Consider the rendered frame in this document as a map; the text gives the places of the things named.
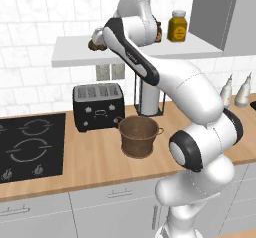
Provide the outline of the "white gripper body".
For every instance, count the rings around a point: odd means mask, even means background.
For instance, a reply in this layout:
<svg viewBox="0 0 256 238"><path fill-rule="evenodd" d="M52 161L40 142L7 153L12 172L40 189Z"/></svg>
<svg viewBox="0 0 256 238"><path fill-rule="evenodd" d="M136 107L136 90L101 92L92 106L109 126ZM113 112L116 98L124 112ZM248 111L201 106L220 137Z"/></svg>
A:
<svg viewBox="0 0 256 238"><path fill-rule="evenodd" d="M94 30L93 35L92 35L92 42L97 46L105 45L102 27L96 28Z"/></svg>

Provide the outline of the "brown basket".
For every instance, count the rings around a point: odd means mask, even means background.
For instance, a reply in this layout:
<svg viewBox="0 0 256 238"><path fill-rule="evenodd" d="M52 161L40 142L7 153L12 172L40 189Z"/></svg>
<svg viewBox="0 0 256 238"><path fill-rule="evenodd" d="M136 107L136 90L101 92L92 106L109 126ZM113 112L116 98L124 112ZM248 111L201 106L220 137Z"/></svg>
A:
<svg viewBox="0 0 256 238"><path fill-rule="evenodd" d="M152 118L135 115L122 119L118 129L123 153L135 159L151 155L156 137L164 132Z"/></svg>

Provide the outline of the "pale grey cabinet door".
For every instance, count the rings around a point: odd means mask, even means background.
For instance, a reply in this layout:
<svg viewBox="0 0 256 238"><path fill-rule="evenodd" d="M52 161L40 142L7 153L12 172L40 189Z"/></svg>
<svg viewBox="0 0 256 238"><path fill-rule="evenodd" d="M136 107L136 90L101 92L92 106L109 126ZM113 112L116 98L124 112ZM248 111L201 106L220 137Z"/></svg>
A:
<svg viewBox="0 0 256 238"><path fill-rule="evenodd" d="M223 55L256 55L256 0L236 0Z"/></svg>

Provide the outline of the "grey base cabinet door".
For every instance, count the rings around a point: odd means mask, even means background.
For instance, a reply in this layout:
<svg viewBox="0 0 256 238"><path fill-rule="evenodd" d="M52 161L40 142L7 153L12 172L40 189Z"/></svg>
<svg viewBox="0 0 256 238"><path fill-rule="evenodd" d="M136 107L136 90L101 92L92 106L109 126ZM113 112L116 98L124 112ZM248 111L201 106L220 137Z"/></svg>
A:
<svg viewBox="0 0 256 238"><path fill-rule="evenodd" d="M158 205L155 230L153 207ZM73 210L78 238L155 238L162 206L155 197Z"/></svg>

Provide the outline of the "grey base cabinet run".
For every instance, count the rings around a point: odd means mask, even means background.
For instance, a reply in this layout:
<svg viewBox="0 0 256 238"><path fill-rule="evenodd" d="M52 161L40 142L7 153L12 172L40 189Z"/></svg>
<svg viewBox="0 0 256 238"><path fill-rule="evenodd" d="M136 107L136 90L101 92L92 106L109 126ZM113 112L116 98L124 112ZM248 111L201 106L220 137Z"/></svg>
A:
<svg viewBox="0 0 256 238"><path fill-rule="evenodd" d="M235 166L233 182L200 211L195 226L204 238L256 228L256 163Z"/></svg>

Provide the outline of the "brown round object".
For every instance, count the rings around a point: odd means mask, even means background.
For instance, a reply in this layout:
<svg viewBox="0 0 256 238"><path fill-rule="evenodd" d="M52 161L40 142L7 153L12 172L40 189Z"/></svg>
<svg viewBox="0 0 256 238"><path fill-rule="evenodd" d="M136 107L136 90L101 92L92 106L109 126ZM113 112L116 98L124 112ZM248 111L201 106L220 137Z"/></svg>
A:
<svg viewBox="0 0 256 238"><path fill-rule="evenodd" d="M104 45L95 45L92 39L88 42L88 48L92 51L105 51L107 49L107 47Z"/></svg>

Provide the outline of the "dark brown object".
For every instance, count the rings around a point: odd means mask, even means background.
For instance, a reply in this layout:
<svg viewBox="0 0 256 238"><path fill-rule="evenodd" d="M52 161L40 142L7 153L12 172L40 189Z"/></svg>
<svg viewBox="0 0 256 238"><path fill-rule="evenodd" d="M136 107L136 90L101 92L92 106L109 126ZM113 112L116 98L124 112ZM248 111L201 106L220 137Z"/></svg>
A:
<svg viewBox="0 0 256 238"><path fill-rule="evenodd" d="M157 21L157 36L155 39L156 43L160 43L162 40L162 28L161 28L161 22Z"/></svg>

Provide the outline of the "black toaster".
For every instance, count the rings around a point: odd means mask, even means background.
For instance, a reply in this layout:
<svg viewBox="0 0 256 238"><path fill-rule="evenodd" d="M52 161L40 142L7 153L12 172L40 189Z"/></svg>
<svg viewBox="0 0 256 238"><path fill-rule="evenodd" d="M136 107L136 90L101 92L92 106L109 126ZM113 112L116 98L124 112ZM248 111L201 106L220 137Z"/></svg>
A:
<svg viewBox="0 0 256 238"><path fill-rule="evenodd" d="M118 122L125 118L124 95L118 83L75 86L72 99L79 132L117 128Z"/></svg>

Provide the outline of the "yellow jar with lid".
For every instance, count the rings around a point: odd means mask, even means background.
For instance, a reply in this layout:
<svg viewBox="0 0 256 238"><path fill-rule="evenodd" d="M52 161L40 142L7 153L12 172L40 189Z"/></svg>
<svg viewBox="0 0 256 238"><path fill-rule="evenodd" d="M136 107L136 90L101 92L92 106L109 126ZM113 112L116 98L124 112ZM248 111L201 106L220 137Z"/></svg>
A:
<svg viewBox="0 0 256 238"><path fill-rule="evenodd" d="M186 38L187 21L186 12L183 10L174 10L172 18L168 23L167 39L171 42L184 42Z"/></svg>

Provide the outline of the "white paper towel roll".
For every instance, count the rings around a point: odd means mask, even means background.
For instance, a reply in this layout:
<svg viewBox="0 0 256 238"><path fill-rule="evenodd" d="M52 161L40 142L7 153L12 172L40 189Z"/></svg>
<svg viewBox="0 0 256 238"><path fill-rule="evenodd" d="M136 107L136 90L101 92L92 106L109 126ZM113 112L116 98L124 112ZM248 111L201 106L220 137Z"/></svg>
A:
<svg viewBox="0 0 256 238"><path fill-rule="evenodd" d="M158 112L158 103L160 97L160 90L142 82L142 93L141 93L141 113L146 116L155 115Z"/></svg>

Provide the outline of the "black hob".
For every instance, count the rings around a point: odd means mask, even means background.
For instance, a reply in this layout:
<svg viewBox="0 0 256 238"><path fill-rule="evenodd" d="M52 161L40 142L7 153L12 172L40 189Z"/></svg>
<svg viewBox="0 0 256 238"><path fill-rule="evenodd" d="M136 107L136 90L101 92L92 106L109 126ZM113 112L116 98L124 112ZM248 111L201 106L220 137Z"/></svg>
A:
<svg viewBox="0 0 256 238"><path fill-rule="evenodd" d="M0 119L0 183L63 173L66 114Z"/></svg>

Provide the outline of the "white squeeze bottle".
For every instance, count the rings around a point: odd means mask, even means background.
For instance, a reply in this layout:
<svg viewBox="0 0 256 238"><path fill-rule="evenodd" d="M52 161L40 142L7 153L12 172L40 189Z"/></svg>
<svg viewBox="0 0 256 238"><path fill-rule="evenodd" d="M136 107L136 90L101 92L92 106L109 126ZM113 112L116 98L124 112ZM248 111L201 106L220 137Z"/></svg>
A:
<svg viewBox="0 0 256 238"><path fill-rule="evenodd" d="M225 108L228 108L232 99L232 77L229 77L226 84L223 86L220 96Z"/></svg>
<svg viewBox="0 0 256 238"><path fill-rule="evenodd" d="M245 107L249 102L249 96L251 92L251 76L252 74L249 74L245 80L245 82L241 85L234 103L237 107Z"/></svg>

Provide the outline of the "grey drawer front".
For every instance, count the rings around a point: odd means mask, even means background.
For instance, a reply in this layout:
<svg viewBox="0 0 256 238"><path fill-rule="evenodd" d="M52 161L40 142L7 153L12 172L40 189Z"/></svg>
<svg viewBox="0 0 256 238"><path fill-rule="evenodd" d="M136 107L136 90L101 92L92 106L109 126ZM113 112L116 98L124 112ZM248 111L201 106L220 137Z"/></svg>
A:
<svg viewBox="0 0 256 238"><path fill-rule="evenodd" d="M30 211L0 217L0 238L77 238L68 193L2 202L0 211L23 206Z"/></svg>
<svg viewBox="0 0 256 238"><path fill-rule="evenodd" d="M74 210L78 210L137 198L155 197L155 186L158 181L159 178L154 178L70 192L72 207ZM107 198L107 194L112 190L123 191L125 188L132 190L133 194L119 198Z"/></svg>

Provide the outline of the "white wall shelf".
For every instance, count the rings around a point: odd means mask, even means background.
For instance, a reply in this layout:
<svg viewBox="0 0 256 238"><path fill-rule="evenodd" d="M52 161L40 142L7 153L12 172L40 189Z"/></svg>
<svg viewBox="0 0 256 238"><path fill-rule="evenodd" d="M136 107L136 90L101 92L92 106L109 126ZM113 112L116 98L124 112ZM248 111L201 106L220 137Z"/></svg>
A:
<svg viewBox="0 0 256 238"><path fill-rule="evenodd" d="M123 60L109 49L92 51L88 48L89 36L58 37L52 55L52 66L73 67L119 64ZM163 35L160 43L141 47L152 57L161 59L198 59L221 57L223 51L188 33L184 42L170 42Z"/></svg>

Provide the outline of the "grey wall cabinet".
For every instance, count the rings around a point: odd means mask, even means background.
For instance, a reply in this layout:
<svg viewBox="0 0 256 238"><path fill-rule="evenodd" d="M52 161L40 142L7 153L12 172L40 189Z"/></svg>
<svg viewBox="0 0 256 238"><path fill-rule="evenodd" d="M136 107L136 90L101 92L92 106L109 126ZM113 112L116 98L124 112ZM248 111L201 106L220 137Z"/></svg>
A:
<svg viewBox="0 0 256 238"><path fill-rule="evenodd" d="M189 32L224 51L236 0L193 0Z"/></svg>

